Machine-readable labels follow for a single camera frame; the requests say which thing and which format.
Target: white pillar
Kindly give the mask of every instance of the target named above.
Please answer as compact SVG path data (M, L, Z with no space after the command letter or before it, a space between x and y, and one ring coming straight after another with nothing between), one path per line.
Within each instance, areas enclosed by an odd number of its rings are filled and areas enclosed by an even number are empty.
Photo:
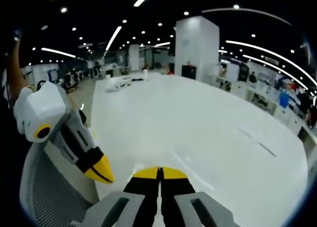
M195 67L196 80L213 71L219 59L219 27L197 16L176 23L175 74L181 76L188 61Z
M139 45L131 45L129 48L129 67L131 71L139 71Z

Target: black ceiling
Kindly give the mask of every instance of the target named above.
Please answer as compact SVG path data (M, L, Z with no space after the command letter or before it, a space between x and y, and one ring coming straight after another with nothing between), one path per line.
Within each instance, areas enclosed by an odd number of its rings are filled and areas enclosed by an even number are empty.
M118 50L127 41L131 43L156 44L171 42L174 50L174 26L177 20L189 16L201 15L220 27L220 46L234 55L241 57L243 53L259 58L260 51L252 48L226 44L226 40L244 42L274 51L292 60L308 73L313 75L316 65L313 61L308 65L307 51L300 46L308 41L303 32L310 35L313 22L309 12L313 0L146 0L140 7L134 7L136 0L1 0L3 46L1 53L8 52L12 43L12 31L22 28L21 67L28 63L37 64L41 60L72 60L72 58L41 51L46 47L60 50L76 56L87 58L85 48L78 48L82 43L92 43L92 50L104 51L113 32L118 26L122 30L113 42L110 50ZM275 18L253 12L237 10L202 13L202 10L232 7L235 3L242 8L265 11L279 16L293 26ZM62 7L67 7L64 14ZM286 71L299 78L302 76L295 67L287 65ZM312 86L311 81L304 78L305 84Z

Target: white tabletop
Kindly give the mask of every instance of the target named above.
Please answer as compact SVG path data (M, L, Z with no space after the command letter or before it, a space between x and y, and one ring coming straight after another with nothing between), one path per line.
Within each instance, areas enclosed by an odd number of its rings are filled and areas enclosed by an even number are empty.
M149 76L112 93L97 81L92 127L116 176L112 185L96 183L99 198L123 190L140 169L170 166L231 210L241 227L281 227L306 189L302 142L230 93L178 76Z

